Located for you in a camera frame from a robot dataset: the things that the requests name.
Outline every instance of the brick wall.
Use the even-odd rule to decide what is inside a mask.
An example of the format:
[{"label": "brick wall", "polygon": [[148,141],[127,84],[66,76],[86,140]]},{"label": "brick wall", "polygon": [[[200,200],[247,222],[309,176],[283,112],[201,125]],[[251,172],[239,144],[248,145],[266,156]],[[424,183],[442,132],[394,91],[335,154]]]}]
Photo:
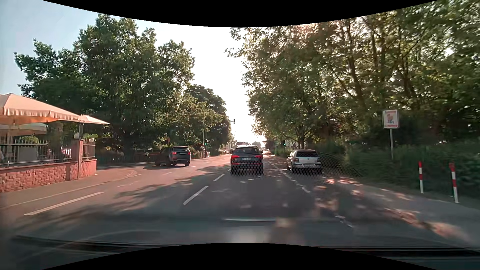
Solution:
[{"label": "brick wall", "polygon": [[[96,160],[86,160],[81,167],[81,178],[94,175]],[[77,162],[0,168],[0,192],[76,180],[77,168]]]},{"label": "brick wall", "polygon": [[94,175],[96,172],[96,160],[84,160],[82,161],[81,167],[80,178]]}]

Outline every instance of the railing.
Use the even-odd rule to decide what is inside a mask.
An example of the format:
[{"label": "railing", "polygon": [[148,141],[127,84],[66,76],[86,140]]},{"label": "railing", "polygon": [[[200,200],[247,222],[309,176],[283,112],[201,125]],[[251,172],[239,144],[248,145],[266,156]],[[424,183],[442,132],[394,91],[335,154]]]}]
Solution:
[{"label": "railing", "polygon": [[15,139],[0,144],[0,167],[28,166],[69,161],[72,149],[65,144],[59,150],[48,141]]},{"label": "railing", "polygon": [[89,142],[84,141],[84,148],[83,148],[83,160],[91,160],[95,158],[95,141]]}]

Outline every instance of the white car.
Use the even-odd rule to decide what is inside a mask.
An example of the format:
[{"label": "white car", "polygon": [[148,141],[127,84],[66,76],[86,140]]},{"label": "white car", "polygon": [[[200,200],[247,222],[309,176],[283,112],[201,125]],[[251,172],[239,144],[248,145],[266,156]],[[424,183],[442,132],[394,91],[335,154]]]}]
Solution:
[{"label": "white car", "polygon": [[287,170],[292,173],[301,170],[314,170],[322,173],[322,163],[317,151],[311,149],[299,149],[292,151],[287,157]]}]

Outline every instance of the dark gray suv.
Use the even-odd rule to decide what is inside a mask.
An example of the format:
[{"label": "dark gray suv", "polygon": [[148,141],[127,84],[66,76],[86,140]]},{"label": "dark gray suv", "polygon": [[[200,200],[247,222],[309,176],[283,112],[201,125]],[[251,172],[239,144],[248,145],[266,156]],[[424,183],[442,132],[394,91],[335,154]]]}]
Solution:
[{"label": "dark gray suv", "polygon": [[190,165],[190,150],[187,146],[169,146],[162,149],[155,165],[166,164],[167,166],[175,166],[177,164]]}]

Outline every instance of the patio umbrella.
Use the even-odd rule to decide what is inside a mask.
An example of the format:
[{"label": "patio umbrella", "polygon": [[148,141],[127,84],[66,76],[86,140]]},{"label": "patio umbrella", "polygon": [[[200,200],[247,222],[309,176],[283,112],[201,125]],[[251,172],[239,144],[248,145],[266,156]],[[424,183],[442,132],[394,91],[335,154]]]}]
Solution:
[{"label": "patio umbrella", "polygon": [[76,121],[80,115],[13,93],[0,95],[0,124],[21,125],[57,120]]},{"label": "patio umbrella", "polygon": [[92,117],[92,116],[86,115],[86,114],[80,115],[80,118],[79,118],[78,122],[84,123],[84,124],[101,124],[101,125],[110,124],[108,122],[105,122],[103,120],[97,119],[95,117]]},{"label": "patio umbrella", "polygon": [[2,136],[26,136],[32,134],[47,134],[47,125],[43,123],[32,123],[23,125],[0,124],[0,135]]},{"label": "patio umbrella", "polygon": [[80,125],[78,127],[78,133],[74,135],[74,138],[78,139],[81,137],[80,134],[83,135],[84,133],[84,125],[83,124],[101,124],[101,125],[108,125],[110,123],[105,122],[103,120],[97,119],[95,117],[92,117],[90,115],[82,114],[80,115],[80,118],[78,120],[75,120],[74,122],[79,122]]}]

